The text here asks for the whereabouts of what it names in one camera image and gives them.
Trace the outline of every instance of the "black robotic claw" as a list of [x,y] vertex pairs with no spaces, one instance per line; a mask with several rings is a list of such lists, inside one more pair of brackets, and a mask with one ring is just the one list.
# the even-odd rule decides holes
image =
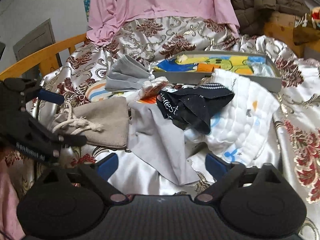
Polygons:
[[208,154],[217,181],[194,201],[126,196],[107,182],[117,168],[112,153],[91,167],[46,169],[17,207],[23,240],[302,240],[306,206],[270,163],[246,168]]
[[86,144],[85,136],[53,134],[26,111],[26,103],[37,97],[59,105],[64,102],[62,95],[46,91],[36,79],[0,81],[0,96],[0,144],[45,165],[58,162],[63,145]]

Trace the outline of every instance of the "white wall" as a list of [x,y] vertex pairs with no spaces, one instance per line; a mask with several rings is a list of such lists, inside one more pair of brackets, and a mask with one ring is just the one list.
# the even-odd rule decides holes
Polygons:
[[[16,62],[12,46],[49,18],[56,42],[86,32],[83,0],[0,1],[0,41],[6,44],[0,71]],[[62,63],[67,56],[60,54]]]

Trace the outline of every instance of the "floral patterned bedspread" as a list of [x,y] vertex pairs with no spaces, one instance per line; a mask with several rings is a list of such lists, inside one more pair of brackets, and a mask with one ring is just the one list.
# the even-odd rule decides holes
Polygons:
[[[274,114],[263,153],[255,165],[280,164],[283,174],[304,200],[308,215],[301,235],[319,240],[320,228],[320,62],[298,59],[282,42],[265,36],[242,36],[236,40],[225,25],[201,18],[164,17],[140,19],[125,24],[108,46],[88,42],[79,47],[66,64],[43,79],[47,90],[64,95],[75,106],[89,103],[87,88],[101,80],[108,68],[123,54],[143,64],[169,58],[185,50],[232,50],[265,53],[283,77],[282,90],[274,96],[281,107]],[[39,121],[49,127],[57,106],[35,100],[30,104]],[[119,156],[119,168],[109,182],[125,194],[191,194],[193,197],[214,182],[205,170],[206,150],[188,158],[200,181],[191,187],[172,184],[140,160],[129,149],[113,150],[86,145],[63,152],[65,167],[94,163],[111,152]],[[43,166],[12,152],[6,158],[12,182],[22,196],[41,174]]]

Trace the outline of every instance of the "gray cloth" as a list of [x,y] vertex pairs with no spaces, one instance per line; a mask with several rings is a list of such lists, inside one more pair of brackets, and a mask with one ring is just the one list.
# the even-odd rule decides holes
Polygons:
[[110,68],[105,89],[112,92],[139,90],[147,80],[148,70],[129,55],[123,55]]
[[199,180],[186,160],[183,131],[164,119],[158,106],[131,102],[128,148],[177,185]]

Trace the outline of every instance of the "cable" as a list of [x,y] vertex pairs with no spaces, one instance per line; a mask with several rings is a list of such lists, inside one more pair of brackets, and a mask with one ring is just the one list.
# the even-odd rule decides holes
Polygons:
[[4,232],[0,230],[0,234],[3,235],[6,239],[12,240],[9,236],[7,236]]

